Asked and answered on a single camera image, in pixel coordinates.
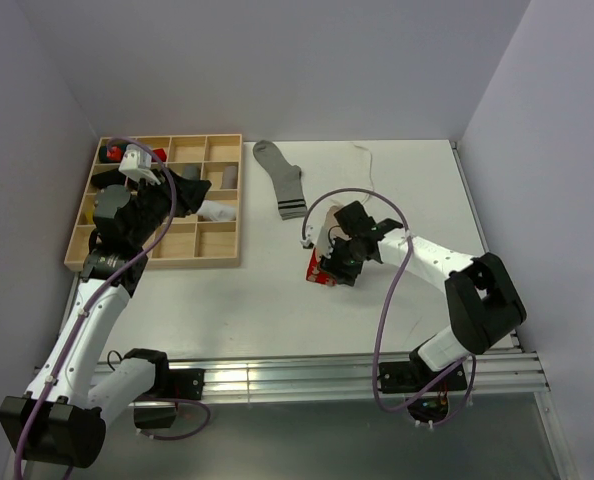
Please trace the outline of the red rolled sock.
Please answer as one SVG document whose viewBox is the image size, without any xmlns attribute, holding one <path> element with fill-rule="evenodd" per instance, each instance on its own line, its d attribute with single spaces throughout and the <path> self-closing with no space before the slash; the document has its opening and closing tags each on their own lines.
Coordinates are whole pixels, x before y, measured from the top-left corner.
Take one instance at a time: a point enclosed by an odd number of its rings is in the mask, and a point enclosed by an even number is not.
<svg viewBox="0 0 594 480">
<path fill-rule="evenodd" d="M 167 153 L 166 150 L 163 148 L 157 148 L 153 151 L 153 162 L 156 163 L 158 161 L 161 161 L 162 163 L 166 163 L 167 162 Z"/>
</svg>

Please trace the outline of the beige red reindeer sock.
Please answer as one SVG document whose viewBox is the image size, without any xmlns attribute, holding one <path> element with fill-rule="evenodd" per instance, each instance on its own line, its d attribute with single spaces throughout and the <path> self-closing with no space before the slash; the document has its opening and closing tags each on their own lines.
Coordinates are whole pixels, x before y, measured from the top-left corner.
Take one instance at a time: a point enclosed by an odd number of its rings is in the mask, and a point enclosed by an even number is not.
<svg viewBox="0 0 594 480">
<path fill-rule="evenodd" d="M 334 216 L 342 208 L 342 205 L 338 202 L 334 202 L 333 205 L 328 209 L 324 222 L 321 226 L 314 226 L 315 228 L 318 227 L 326 227 L 328 229 L 328 237 L 331 240 L 331 246 L 333 247 L 334 241 L 337 239 L 348 240 L 349 237 L 343 232 L 341 227 L 338 225 L 338 222 Z M 314 251 L 312 250 L 311 258 L 306 270 L 306 280 L 311 283 L 317 283 L 325 286 L 335 286 L 336 281 L 333 277 L 327 273 L 325 273 L 321 266 L 320 262 L 324 259 L 324 256 L 321 258 L 317 258 L 315 256 Z"/>
</svg>

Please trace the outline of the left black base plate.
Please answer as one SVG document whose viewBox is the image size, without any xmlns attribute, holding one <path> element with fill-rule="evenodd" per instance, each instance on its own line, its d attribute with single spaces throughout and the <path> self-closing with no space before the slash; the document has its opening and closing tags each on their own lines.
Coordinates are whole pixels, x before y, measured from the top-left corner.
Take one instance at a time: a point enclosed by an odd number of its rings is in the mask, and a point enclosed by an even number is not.
<svg viewBox="0 0 594 480">
<path fill-rule="evenodd" d="M 165 393 L 168 398 L 199 401 L 202 399 L 205 370 L 201 368 L 172 369 Z"/>
</svg>

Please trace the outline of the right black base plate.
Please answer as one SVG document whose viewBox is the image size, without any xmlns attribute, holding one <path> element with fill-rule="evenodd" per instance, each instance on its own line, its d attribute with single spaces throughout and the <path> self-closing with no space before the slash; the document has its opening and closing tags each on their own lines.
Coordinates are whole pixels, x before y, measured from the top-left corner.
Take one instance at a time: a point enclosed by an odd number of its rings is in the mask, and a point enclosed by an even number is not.
<svg viewBox="0 0 594 480">
<path fill-rule="evenodd" d="M 425 388 L 440 376 L 422 361 L 380 362 L 377 368 L 376 387 L 378 394 L 414 394 Z M 458 366 L 454 371 L 442 377 L 430 388 L 428 393 L 451 393 L 465 391 L 468 386 L 465 370 Z"/>
</svg>

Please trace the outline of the black rolled sock left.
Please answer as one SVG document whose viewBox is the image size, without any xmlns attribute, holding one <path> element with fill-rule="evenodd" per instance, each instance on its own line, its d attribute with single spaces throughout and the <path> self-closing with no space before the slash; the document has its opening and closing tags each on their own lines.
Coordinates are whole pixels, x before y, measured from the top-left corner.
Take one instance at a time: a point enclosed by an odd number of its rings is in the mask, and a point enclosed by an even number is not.
<svg viewBox="0 0 594 480">
<path fill-rule="evenodd" d="M 97 190 L 105 189 L 111 185 L 124 185 L 125 182 L 125 175 L 118 169 L 93 174 L 90 179 L 90 185 Z"/>
</svg>

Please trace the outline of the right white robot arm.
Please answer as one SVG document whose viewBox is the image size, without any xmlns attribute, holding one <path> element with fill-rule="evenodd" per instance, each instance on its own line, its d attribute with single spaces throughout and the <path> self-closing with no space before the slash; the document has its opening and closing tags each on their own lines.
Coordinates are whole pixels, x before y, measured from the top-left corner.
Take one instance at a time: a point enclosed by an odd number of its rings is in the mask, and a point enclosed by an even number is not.
<svg viewBox="0 0 594 480">
<path fill-rule="evenodd" d="M 336 283 L 354 285 L 363 264 L 375 261 L 403 267 L 446 297 L 449 325 L 411 355 L 410 378 L 418 388 L 434 388 L 450 364 L 485 353 L 526 320 L 526 309 L 497 255 L 449 250 L 409 233 L 400 221 L 375 221 L 357 201 L 334 218 L 342 235 L 322 254 L 319 268 Z"/>
</svg>

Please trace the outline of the dark green rolled sock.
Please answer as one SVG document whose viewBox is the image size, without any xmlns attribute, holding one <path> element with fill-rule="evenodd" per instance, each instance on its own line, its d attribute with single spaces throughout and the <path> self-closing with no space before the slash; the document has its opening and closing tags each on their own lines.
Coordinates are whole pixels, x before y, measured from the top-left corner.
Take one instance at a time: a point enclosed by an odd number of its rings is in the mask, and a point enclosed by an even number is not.
<svg viewBox="0 0 594 480">
<path fill-rule="evenodd" d="M 98 151 L 98 160 L 101 164 L 120 163 L 125 153 L 125 147 L 113 145 L 102 146 Z"/>
</svg>

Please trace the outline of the wooden compartment tray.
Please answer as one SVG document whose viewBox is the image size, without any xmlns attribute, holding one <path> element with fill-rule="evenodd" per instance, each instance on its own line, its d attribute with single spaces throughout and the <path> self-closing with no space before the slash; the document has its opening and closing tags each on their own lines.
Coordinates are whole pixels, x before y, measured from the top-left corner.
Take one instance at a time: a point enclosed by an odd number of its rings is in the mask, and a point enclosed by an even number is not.
<svg viewBox="0 0 594 480">
<path fill-rule="evenodd" d="M 232 205 L 237 208 L 237 218 L 229 222 L 211 222 L 197 214 L 175 218 L 164 238 L 149 253 L 147 267 L 167 268 L 233 268 L 240 264 L 241 200 L 243 181 L 241 174 L 243 138 L 240 134 L 141 136 L 139 142 L 153 150 L 163 148 L 167 153 L 165 165 L 181 175 L 187 164 L 201 166 L 201 180 L 209 180 L 212 186 L 207 200 Z M 73 272 L 83 269 L 88 254 L 88 242 L 94 224 L 87 224 L 85 213 L 94 209 L 98 190 L 90 185 L 93 174 L 113 170 L 119 163 L 101 164 L 98 151 L 106 146 L 107 139 L 98 142 L 88 174 L 77 220 L 73 227 L 64 264 Z M 228 165 L 237 165 L 238 185 L 236 190 L 221 189 L 222 174 Z"/>
</svg>

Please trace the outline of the white striped sock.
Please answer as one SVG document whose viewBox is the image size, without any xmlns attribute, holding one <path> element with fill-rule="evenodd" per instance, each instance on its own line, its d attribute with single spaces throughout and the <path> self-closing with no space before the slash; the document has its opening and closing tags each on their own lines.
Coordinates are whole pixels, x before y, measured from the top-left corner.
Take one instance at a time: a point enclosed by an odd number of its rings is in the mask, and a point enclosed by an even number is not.
<svg viewBox="0 0 594 480">
<path fill-rule="evenodd" d="M 237 208 L 216 201 L 204 200 L 197 215 L 206 221 L 229 222 L 237 218 Z"/>
</svg>

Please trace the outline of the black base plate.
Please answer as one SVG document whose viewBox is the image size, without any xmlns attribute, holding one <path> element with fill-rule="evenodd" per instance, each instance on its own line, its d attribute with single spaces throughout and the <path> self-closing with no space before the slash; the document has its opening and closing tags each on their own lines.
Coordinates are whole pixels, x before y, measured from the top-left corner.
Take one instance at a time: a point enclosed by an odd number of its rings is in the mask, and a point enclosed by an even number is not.
<svg viewBox="0 0 594 480">
<path fill-rule="evenodd" d="M 422 361 L 380 362 L 377 368 L 376 387 L 378 394 L 414 394 L 425 388 L 440 376 Z M 458 366 L 454 371 L 442 377 L 430 388 L 428 393 L 451 393 L 465 391 L 468 386 L 465 370 Z"/>
<path fill-rule="evenodd" d="M 172 369 L 165 393 L 168 398 L 199 401 L 202 399 L 205 370 L 201 368 Z"/>
</svg>

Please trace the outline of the aluminium mounting rail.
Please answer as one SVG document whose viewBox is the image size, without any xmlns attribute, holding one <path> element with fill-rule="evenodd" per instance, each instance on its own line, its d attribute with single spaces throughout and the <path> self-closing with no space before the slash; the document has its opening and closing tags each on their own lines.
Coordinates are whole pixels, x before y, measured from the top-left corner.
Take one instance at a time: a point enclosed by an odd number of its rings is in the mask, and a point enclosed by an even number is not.
<svg viewBox="0 0 594 480">
<path fill-rule="evenodd" d="M 173 371 L 203 369 L 202 401 L 257 404 L 371 400 L 370 354 L 170 361 Z M 550 390 L 540 359 L 517 349 L 477 358 L 475 395 L 533 394 Z"/>
</svg>

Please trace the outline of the grey striped sock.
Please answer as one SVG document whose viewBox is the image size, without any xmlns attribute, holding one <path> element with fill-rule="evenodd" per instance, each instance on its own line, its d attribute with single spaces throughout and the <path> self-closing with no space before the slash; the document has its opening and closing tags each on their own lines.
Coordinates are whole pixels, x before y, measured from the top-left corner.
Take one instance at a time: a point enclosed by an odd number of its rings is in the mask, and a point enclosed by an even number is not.
<svg viewBox="0 0 594 480">
<path fill-rule="evenodd" d="M 267 140 L 258 141 L 253 146 L 253 156 L 272 181 L 280 218 L 304 218 L 308 207 L 303 194 L 301 168 L 290 164 L 281 150 Z"/>
</svg>

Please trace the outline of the plain white sock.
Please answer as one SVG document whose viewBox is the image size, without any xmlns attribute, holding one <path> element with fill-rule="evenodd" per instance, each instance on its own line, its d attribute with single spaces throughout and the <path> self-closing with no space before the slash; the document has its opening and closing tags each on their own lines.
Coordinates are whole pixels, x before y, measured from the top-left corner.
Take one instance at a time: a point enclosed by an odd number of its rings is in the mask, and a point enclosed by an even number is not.
<svg viewBox="0 0 594 480">
<path fill-rule="evenodd" d="M 338 186 L 374 191 L 372 151 L 365 145 L 349 141 L 340 142 L 338 147 L 336 174 Z"/>
</svg>

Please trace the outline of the light grey rolled sock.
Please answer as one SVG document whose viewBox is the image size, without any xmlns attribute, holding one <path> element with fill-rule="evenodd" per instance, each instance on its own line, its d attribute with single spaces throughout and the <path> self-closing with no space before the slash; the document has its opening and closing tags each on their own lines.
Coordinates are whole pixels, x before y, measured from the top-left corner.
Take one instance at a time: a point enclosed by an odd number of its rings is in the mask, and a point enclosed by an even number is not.
<svg viewBox="0 0 594 480">
<path fill-rule="evenodd" d="M 236 190 L 238 185 L 238 166 L 228 165 L 224 168 L 222 174 L 221 189 Z"/>
</svg>

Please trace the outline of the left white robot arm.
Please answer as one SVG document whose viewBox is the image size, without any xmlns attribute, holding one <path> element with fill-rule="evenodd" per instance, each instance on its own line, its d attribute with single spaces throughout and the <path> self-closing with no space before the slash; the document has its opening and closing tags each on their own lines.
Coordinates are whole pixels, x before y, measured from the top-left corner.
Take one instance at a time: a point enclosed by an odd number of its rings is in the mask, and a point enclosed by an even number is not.
<svg viewBox="0 0 594 480">
<path fill-rule="evenodd" d="M 106 431 L 128 405 L 145 395 L 160 399 L 172 386 L 165 353 L 129 351 L 97 385 L 91 383 L 102 349 L 132 299 L 148 262 L 175 217 L 200 208 L 208 180 L 188 180 L 168 168 L 136 192 L 124 185 L 99 190 L 94 229 L 81 281 L 66 324 L 43 367 L 20 397 L 7 396 L 0 423 L 15 452 L 14 474 L 25 460 L 91 466 Z"/>
</svg>

